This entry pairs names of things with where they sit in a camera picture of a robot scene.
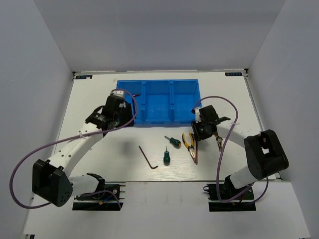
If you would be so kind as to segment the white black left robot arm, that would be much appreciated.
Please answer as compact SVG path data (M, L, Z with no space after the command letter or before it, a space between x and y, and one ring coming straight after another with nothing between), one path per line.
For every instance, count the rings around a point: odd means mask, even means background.
M32 169L32 191L57 207L73 196L105 194L105 180L94 173L72 177L71 172L83 156L105 135L116 129L133 125L131 104L125 101L125 92L113 91L105 105L96 108L85 120L75 138L46 161L37 160Z

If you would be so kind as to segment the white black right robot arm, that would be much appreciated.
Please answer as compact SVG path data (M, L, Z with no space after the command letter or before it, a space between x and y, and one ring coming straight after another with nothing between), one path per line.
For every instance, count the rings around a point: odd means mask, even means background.
M216 182L215 199L222 203L238 200L257 181L288 168L289 161L273 130L246 129L228 117L219 117L213 106L192 109L191 122L196 142L215 137L223 156L226 142L231 141L245 150L247 165L227 176L224 183Z

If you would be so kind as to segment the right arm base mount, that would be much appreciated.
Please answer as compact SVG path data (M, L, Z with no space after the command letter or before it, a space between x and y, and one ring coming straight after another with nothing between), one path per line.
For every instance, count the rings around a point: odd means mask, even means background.
M252 188L244 194L238 196L228 203L222 203L217 197L216 184L207 184L203 187L205 193L208 194L208 206L210 212L252 212L256 211L256 205L253 203L255 200ZM239 194L244 188L241 189L228 189L224 183L219 184L220 198L227 200Z

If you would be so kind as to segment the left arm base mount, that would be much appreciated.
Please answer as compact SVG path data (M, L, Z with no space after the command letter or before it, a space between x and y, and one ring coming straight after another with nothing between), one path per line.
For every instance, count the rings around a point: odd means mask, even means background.
M105 184L104 190L111 191L118 199L109 192L102 192L92 196L76 196L73 201L73 211L120 211L125 200L125 183Z

